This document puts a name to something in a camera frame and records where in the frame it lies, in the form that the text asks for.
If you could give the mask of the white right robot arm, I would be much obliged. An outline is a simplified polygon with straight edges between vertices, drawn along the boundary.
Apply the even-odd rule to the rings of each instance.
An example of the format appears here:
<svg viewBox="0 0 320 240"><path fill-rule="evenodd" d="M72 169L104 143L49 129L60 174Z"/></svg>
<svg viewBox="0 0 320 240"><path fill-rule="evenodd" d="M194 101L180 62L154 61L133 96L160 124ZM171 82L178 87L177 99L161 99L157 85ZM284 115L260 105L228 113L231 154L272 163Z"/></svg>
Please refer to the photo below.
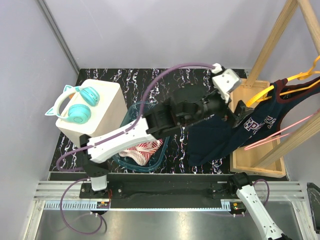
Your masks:
<svg viewBox="0 0 320 240"><path fill-rule="evenodd" d="M269 181L262 179L266 183L266 200L288 201L292 203L298 227L304 240L317 240L316 233L313 232L312 219L307 209L307 198L304 197L302 188L297 181ZM255 189L254 183L249 176L244 173L230 175L227 180L227 192L232 198L238 198L244 205L247 212L252 217L260 238L262 240L289 240L290 238L276 224L276 221L266 210L262 203L262 189Z"/></svg>

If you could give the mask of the navy maroon tank top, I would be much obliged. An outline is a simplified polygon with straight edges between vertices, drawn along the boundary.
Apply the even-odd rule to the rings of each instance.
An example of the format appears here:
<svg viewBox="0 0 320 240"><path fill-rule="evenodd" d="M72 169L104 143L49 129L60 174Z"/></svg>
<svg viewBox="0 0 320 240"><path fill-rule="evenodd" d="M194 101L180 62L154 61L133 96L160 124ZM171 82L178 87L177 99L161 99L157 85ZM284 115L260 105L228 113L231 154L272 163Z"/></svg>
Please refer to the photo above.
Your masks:
<svg viewBox="0 0 320 240"><path fill-rule="evenodd" d="M237 127L232 128L219 116L188 128L187 154L190 166L226 157L239 147L253 144L280 130L286 114L305 99L320 92L319 78L297 85L287 79L271 84L268 100L261 101Z"/></svg>

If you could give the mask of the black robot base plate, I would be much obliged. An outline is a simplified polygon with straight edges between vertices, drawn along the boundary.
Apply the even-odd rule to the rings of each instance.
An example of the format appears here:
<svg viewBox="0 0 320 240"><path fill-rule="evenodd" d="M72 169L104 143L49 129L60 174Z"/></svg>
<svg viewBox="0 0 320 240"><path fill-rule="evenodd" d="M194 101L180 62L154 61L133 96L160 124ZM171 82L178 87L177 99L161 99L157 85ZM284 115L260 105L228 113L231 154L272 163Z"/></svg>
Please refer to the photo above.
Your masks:
<svg viewBox="0 0 320 240"><path fill-rule="evenodd" d="M109 200L112 209L213 209L221 200L233 199L230 175L122 174L110 173L107 188L94 191L90 183L52 182L50 200Z"/></svg>

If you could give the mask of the red white striped tank top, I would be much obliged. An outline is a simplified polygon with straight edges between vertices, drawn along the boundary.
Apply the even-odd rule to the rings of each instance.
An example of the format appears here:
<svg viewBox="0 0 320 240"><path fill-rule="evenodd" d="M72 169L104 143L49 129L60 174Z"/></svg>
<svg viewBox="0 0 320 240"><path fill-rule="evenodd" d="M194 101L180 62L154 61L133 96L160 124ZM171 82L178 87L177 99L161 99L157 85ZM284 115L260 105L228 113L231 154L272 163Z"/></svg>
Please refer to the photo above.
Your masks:
<svg viewBox="0 0 320 240"><path fill-rule="evenodd" d="M162 139L140 143L119 152L118 155L133 159L139 166L145 166L162 145Z"/></svg>

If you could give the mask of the pink wire hanger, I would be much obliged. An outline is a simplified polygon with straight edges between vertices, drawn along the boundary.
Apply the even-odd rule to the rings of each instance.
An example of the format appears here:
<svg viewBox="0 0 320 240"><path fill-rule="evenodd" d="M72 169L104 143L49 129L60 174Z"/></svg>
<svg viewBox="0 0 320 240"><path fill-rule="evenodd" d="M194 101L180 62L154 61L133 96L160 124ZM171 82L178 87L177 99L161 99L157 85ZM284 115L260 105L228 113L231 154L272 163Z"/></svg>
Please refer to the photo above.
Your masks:
<svg viewBox="0 0 320 240"><path fill-rule="evenodd" d="M309 120L311 117L315 116L315 115L316 115L317 113L319 113L319 112L320 112L320 109L318 109L315 113L313 113L313 114L311 114L311 115L309 115L309 116L307 116L307 117L305 117L305 118L302 118L301 120L299 120L299 121L297 121L297 122L295 122L295 123L293 123L293 124L291 124L291 125L283 128L283 129L281 129L281 130L279 130L279 131L277 131L277 132L269 135L268 137L266 137L266 138L264 138L264 139L262 139L262 140L256 141L256 142L254 142L254 143L252 143L252 144L250 144L250 145L245 146L245 147L244 147L244 150L245 150L245 151L248 151L248 150L250 150L250 149L254 149L254 148L256 148L256 147L265 145L265 144L267 144L267 143L273 142L273 141L275 141L275 140L278 140L278 139L281 139L281 138L283 138L283 137L286 137L286 136L290 135L291 132L286 133L286 134L284 134L284 135L282 135L282 133L285 132L285 131L287 131L287 130L289 130L289 129L291 129L291 128L293 128L293 127L295 127L296 125L299 125L299 124L305 122L306 120Z"/></svg>

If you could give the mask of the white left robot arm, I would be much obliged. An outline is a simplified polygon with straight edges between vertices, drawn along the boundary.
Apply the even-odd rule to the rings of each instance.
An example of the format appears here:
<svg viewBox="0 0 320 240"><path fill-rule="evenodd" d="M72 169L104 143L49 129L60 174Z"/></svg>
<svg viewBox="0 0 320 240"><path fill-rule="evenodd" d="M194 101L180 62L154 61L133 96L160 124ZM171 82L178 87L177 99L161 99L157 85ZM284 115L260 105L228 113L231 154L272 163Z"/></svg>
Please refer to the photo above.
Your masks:
<svg viewBox="0 0 320 240"><path fill-rule="evenodd" d="M225 100L218 89L208 93L203 87L188 85L147 111L141 103L136 120L116 130L97 137L81 135L82 167L91 181L90 192L97 198L108 193L109 170L103 163L123 150L173 136L181 127L195 125L210 116L218 116L235 127L254 111L242 100L235 110L229 108L230 103L231 99Z"/></svg>

